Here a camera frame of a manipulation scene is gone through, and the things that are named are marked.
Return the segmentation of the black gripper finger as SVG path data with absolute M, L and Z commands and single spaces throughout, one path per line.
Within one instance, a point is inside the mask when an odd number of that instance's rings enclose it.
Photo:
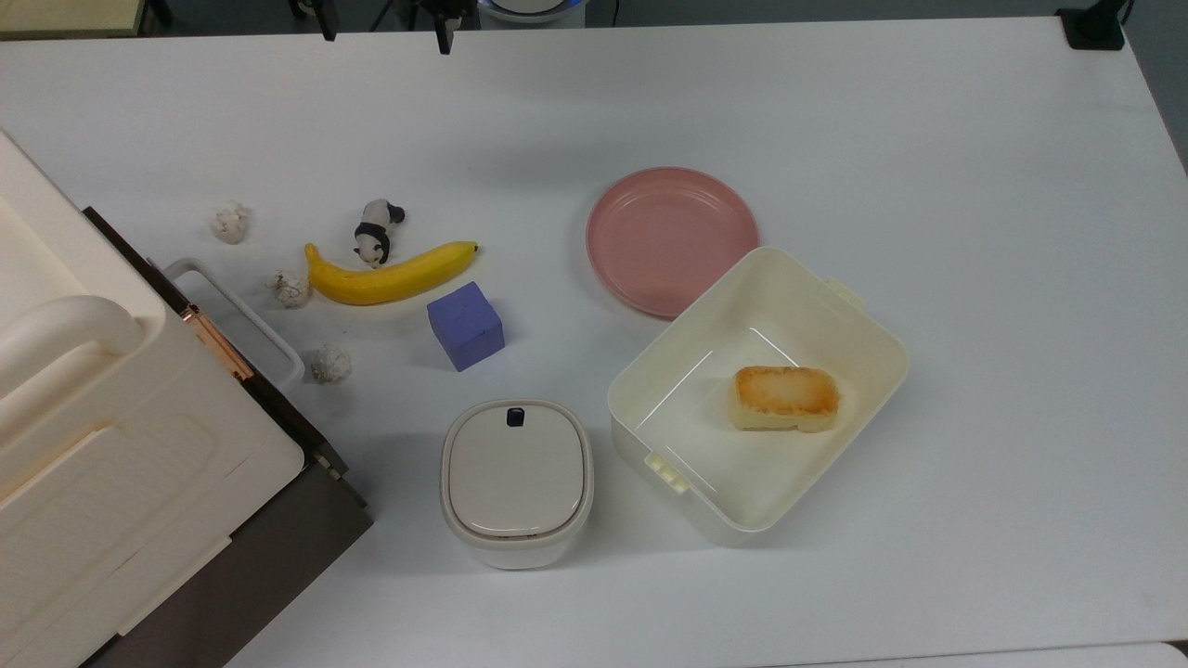
M 290 0 L 290 11 L 297 20 L 315 19 L 323 39 L 339 37 L 339 6 L 330 0 Z
M 454 32 L 465 18 L 465 1 L 419 1 L 419 10 L 432 19 L 440 53 L 449 55 Z

